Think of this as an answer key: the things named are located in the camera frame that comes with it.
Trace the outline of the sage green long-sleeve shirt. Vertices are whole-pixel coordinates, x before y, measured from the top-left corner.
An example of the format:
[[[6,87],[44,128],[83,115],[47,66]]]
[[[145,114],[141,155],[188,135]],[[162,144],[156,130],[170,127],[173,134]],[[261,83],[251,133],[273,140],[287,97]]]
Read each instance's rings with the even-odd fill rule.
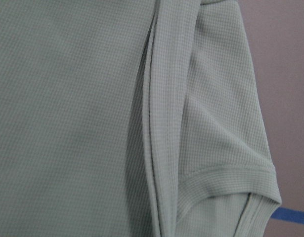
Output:
[[[236,0],[0,0],[0,237],[261,237],[281,205]]]

